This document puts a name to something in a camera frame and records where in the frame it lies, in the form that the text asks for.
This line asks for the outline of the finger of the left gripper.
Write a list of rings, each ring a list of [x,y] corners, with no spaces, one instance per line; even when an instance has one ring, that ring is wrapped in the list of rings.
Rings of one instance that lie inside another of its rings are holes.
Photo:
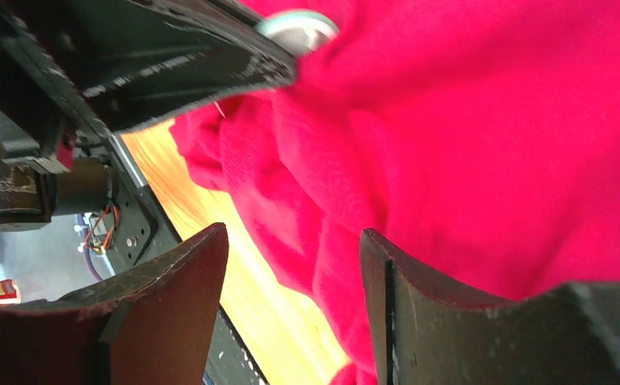
[[[56,127],[131,132],[249,91],[292,84],[287,50],[239,1],[53,1],[65,77]]]

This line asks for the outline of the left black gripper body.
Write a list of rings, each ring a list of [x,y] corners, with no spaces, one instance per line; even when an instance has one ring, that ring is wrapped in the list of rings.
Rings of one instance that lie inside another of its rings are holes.
[[[83,94],[90,37],[73,1],[0,1],[0,144],[8,164],[70,172],[111,130]]]

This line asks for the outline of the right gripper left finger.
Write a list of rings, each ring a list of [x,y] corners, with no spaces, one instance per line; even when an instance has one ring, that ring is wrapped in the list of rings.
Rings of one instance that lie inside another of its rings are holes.
[[[199,384],[229,255],[215,223],[55,301],[0,306],[0,384]]]

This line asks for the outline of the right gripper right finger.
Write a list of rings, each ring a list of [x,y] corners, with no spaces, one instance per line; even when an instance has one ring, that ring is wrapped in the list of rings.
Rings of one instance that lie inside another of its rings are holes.
[[[620,384],[620,282],[572,282],[514,302],[373,229],[359,256],[381,384]]]

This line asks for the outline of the green round brooch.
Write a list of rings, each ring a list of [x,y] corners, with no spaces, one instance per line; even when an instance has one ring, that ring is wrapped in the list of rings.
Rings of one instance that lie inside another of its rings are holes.
[[[284,10],[256,24],[254,30],[299,57],[316,51],[338,36],[338,26],[313,10]]]

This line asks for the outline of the magenta red garment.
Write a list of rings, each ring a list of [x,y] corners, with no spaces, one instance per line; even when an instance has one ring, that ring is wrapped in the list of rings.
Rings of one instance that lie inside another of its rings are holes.
[[[359,238],[379,231],[522,299],[620,281],[620,1],[252,1],[337,37],[294,85],[178,117],[192,180],[227,192],[277,280],[373,384]]]

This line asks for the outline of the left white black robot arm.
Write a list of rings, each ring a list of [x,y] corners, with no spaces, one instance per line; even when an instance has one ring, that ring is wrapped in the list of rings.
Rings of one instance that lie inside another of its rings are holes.
[[[0,232],[105,206],[82,150],[290,85],[294,57],[260,20],[237,1],[0,1]]]

